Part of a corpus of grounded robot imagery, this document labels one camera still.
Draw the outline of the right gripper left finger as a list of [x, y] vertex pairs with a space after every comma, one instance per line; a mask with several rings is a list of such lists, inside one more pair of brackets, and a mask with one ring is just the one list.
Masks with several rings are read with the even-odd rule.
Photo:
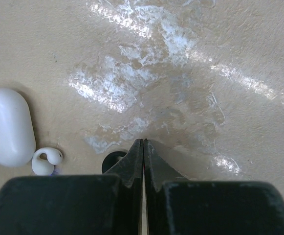
[[99, 175], [17, 177], [0, 190], [0, 235], [138, 235], [143, 141]]

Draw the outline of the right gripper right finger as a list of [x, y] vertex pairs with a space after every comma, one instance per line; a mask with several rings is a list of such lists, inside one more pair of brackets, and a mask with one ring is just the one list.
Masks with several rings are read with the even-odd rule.
[[284, 235], [284, 200], [260, 181], [191, 181], [144, 140], [151, 235]]

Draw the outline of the black earbud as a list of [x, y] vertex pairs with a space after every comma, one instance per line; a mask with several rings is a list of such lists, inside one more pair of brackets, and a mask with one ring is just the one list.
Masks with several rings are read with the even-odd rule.
[[125, 151], [114, 151], [109, 153], [102, 162], [102, 173], [104, 174], [115, 164], [117, 164], [123, 157], [125, 157], [127, 152]]

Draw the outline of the white earbud charging case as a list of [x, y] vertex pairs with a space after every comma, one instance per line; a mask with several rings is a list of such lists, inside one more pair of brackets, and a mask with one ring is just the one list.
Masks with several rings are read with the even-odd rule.
[[0, 89], [0, 165], [26, 165], [36, 149], [28, 104], [12, 89]]

